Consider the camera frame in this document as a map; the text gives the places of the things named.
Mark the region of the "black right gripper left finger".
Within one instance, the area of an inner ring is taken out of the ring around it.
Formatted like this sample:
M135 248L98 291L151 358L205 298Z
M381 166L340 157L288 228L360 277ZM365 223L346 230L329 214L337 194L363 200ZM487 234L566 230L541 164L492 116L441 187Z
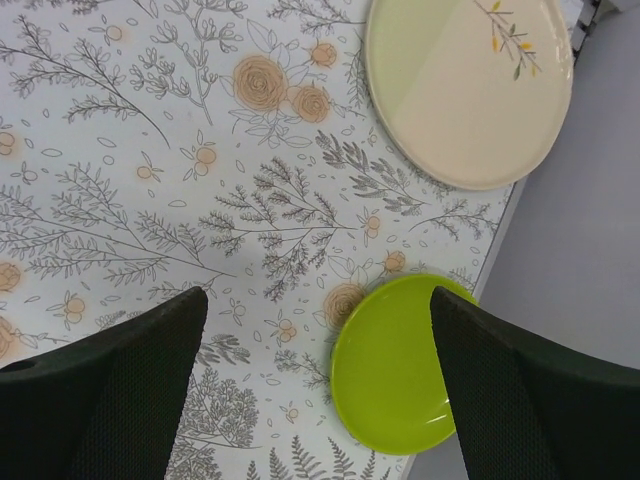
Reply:
M208 299L152 310L1 370L4 479L164 477Z

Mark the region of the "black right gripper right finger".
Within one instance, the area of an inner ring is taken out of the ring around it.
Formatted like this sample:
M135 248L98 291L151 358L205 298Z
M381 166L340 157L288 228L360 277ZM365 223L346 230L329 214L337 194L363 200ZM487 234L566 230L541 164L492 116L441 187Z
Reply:
M432 331L471 479L636 479L639 372L434 290Z

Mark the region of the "cream plate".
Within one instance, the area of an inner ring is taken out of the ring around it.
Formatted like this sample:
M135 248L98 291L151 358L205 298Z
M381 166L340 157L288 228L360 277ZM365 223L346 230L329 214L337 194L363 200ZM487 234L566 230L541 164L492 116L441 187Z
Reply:
M457 188L526 177L568 112L574 60L555 1L375 1L364 56L389 138Z

